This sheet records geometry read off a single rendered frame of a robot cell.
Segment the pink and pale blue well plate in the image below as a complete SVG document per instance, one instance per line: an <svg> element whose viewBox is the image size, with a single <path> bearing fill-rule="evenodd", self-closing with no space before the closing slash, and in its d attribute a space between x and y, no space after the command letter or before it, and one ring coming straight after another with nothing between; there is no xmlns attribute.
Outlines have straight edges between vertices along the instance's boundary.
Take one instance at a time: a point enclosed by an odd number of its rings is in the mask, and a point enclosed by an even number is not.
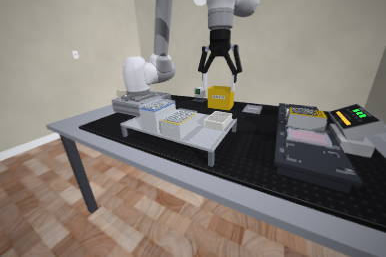
<svg viewBox="0 0 386 257"><path fill-rule="evenodd" d="M292 139L296 142L307 143L322 147L333 147L332 142L327 133L288 127L287 137L288 139Z"/></svg>

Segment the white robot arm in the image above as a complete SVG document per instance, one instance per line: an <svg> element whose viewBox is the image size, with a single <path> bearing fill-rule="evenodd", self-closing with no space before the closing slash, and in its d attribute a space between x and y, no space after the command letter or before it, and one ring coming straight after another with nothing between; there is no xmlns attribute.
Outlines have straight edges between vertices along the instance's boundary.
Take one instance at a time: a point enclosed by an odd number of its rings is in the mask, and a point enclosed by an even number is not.
<svg viewBox="0 0 386 257"><path fill-rule="evenodd" d="M208 29L231 29L233 17L248 17L259 5L259 0L206 0ZM154 53L149 63L140 56L126 58L123 76L127 94L121 99L140 102L156 96L149 85L162 83L174 77L176 69L168 55L172 0L156 0Z"/></svg>

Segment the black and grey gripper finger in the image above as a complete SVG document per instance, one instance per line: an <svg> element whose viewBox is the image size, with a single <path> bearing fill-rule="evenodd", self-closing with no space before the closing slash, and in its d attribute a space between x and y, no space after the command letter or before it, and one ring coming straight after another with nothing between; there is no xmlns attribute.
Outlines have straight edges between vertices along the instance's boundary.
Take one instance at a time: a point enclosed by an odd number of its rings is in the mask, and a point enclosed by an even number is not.
<svg viewBox="0 0 386 257"><path fill-rule="evenodd" d="M214 53L217 50L216 47L213 47L211 54L209 55L209 58L205 64L206 57L207 57L207 52L209 51L209 46L203 46L202 47L202 55L198 67L198 71L202 72L202 80L203 80L203 90L207 89L207 71L214 60L215 56ZM205 66L204 66L205 65Z"/></svg>
<svg viewBox="0 0 386 257"><path fill-rule="evenodd" d="M242 72L242 67L241 67L241 62L240 62L240 57L239 57L239 53L238 53L238 50L239 50L239 45L230 45L230 48L232 49L233 51L233 54L234 54L234 59L235 59L235 63L236 63L236 68L230 58L230 55L229 53L226 54L225 50L223 47L220 47L220 51L222 52L231 72L232 72L232 79L231 79L231 92L234 92L235 91L235 83L236 83L236 79L237 79L237 74L238 73L241 73Z"/></svg>

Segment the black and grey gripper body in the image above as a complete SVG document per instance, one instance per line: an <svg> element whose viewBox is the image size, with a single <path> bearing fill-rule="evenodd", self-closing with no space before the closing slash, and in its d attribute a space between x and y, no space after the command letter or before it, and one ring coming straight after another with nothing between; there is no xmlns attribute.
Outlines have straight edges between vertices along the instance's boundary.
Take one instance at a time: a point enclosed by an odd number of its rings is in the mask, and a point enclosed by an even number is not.
<svg viewBox="0 0 386 257"><path fill-rule="evenodd" d="M210 31L209 50L212 52L213 47L217 48L213 56L224 57L222 52L219 49L220 47L224 48L226 54L228 53L228 51L231 49L230 36L231 36L230 29L214 29Z"/></svg>

